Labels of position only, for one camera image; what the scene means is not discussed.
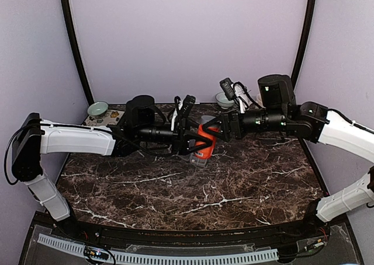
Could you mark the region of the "clear plastic pill organizer box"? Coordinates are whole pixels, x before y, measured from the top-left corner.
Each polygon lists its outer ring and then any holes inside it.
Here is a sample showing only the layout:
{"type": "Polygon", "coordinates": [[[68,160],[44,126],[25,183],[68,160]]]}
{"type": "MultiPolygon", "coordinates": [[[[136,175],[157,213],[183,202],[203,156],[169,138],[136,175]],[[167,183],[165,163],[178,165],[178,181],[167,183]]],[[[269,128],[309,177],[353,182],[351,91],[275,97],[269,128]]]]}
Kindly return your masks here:
{"type": "Polygon", "coordinates": [[[208,159],[202,159],[202,158],[198,158],[195,154],[188,154],[188,155],[179,155],[179,157],[191,164],[191,165],[194,165],[194,166],[197,166],[197,167],[201,167],[201,168],[204,168],[206,167],[207,163],[208,163],[208,159]]]}

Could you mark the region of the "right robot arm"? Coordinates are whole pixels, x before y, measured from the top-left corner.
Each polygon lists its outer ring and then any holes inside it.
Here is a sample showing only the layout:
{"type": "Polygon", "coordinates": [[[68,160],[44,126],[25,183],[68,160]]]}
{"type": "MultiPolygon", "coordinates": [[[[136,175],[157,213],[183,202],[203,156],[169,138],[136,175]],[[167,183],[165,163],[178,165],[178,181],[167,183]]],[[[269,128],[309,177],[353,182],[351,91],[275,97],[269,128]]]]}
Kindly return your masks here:
{"type": "MultiPolygon", "coordinates": [[[[350,120],[336,109],[315,102],[296,103],[292,80],[287,75],[267,75],[258,80],[263,107],[221,114],[202,126],[204,132],[223,141],[242,139],[248,133],[285,132],[313,143],[341,148],[373,161],[373,130],[350,120]]],[[[315,200],[298,226],[311,238],[321,225],[373,201],[373,169],[339,192],[315,200]]]]}

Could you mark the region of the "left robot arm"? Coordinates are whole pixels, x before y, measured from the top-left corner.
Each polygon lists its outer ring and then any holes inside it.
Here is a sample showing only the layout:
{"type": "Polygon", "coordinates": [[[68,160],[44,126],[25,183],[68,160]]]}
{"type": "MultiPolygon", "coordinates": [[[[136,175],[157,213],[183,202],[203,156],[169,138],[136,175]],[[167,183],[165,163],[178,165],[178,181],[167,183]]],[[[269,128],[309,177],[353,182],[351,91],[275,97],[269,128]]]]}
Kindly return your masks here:
{"type": "Polygon", "coordinates": [[[141,142],[169,146],[165,157],[191,154],[213,143],[191,131],[192,127],[199,126],[189,118],[194,104],[193,96],[175,97],[172,120],[168,121],[153,97],[140,95],[126,103],[118,124],[97,127],[54,123],[31,113],[11,137],[5,154],[12,157],[11,171],[16,181],[27,185],[52,219],[60,222],[62,233],[78,239],[82,225],[72,218],[73,211],[67,200],[47,177],[41,166],[41,155],[66,152],[124,157],[138,150],[155,154],[154,149],[142,147],[141,142]]]}

